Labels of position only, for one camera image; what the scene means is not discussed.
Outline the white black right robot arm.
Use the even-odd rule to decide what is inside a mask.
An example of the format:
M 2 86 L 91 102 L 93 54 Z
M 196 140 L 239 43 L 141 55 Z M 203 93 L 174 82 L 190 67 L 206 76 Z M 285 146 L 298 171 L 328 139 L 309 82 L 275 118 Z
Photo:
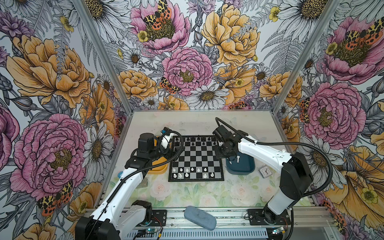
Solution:
M 241 153 L 261 161 L 280 174 L 279 189 L 261 214 L 270 225 L 276 224 L 284 211 L 299 202 L 313 182 L 314 177 L 303 154 L 273 148 L 285 143 L 260 142 L 242 131 L 232 133 L 223 125 L 217 127 L 213 135 L 219 142 L 216 147 L 219 157 L 231 158 Z

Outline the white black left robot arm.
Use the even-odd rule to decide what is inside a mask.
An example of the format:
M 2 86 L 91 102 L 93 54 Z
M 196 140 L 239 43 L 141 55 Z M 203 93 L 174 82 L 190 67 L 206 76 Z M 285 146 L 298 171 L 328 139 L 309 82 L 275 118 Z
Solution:
M 151 133 L 141 134 L 138 146 L 131 153 L 125 169 L 107 198 L 89 217 L 81 217 L 75 227 L 76 240 L 120 240 L 137 225 L 152 218 L 152 205 L 138 201 L 124 212 L 132 193 L 144 180 L 149 170 L 175 161 L 184 151 L 179 147 L 174 152 L 170 144 L 173 137 L 182 138 L 176 131 L 164 128 L 156 137 Z

